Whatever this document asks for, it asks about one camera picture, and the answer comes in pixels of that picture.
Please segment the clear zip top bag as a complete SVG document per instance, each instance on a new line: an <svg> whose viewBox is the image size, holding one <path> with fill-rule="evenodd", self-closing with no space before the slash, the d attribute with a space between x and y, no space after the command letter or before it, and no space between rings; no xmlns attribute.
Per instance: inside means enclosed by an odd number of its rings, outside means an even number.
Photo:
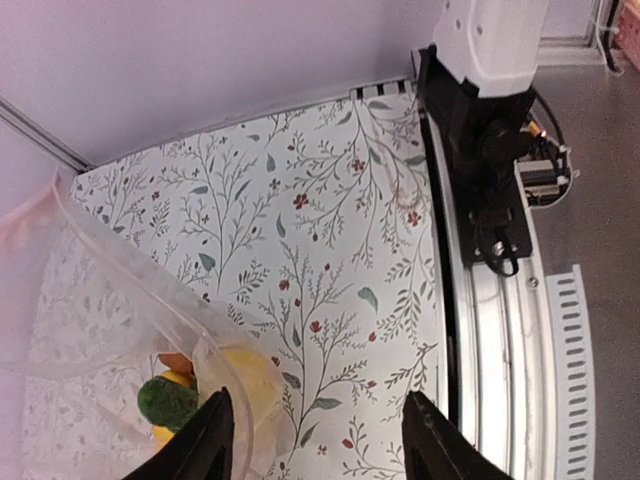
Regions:
<svg viewBox="0 0 640 480"><path fill-rule="evenodd" d="M157 452L137 395L158 355L193 364L199 403L232 399L232 477L264 478L282 400L255 425L223 349L269 359L240 307L204 300L87 214L59 176L1 220L1 475L120 479Z"/></svg>

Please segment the dark green cucumber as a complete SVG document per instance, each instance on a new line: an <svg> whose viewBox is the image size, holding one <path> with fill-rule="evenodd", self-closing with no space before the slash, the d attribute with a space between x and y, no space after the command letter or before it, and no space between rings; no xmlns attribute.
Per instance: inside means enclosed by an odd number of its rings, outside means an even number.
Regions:
<svg viewBox="0 0 640 480"><path fill-rule="evenodd" d="M177 433L197 412L199 395L190 385L155 376L140 388L137 405L149 423Z"/></svg>

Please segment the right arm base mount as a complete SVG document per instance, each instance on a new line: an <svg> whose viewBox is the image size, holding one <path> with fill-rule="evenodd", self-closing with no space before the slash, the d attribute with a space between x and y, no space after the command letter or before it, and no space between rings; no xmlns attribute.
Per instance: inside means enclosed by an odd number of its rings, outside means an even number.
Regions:
<svg viewBox="0 0 640 480"><path fill-rule="evenodd" d="M413 55L417 98L442 142L463 264L508 278L533 253L525 210L550 207L570 190L570 148L535 87L482 97L457 81L435 46Z"/></svg>

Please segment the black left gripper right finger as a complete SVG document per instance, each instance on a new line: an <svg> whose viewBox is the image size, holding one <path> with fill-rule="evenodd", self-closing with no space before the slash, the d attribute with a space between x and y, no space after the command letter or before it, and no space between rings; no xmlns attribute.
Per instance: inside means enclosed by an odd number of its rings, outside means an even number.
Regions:
<svg viewBox="0 0 640 480"><path fill-rule="evenodd" d="M511 479L420 391L410 391L405 399L402 440L407 479Z"/></svg>

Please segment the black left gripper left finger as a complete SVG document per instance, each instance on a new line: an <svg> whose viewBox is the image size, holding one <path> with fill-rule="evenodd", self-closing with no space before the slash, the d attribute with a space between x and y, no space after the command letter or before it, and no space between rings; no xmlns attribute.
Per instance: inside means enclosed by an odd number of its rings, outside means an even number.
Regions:
<svg viewBox="0 0 640 480"><path fill-rule="evenodd" d="M159 453L124 480L230 480L234 430L232 399L223 387Z"/></svg>

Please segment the brown potato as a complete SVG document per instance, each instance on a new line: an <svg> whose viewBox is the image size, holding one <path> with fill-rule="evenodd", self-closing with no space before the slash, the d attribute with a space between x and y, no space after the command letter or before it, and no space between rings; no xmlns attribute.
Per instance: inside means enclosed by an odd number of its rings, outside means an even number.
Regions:
<svg viewBox="0 0 640 480"><path fill-rule="evenodd" d="M192 375L194 373L191 360L182 353L161 353L158 355L158 359L164 366L173 372L182 375Z"/></svg>

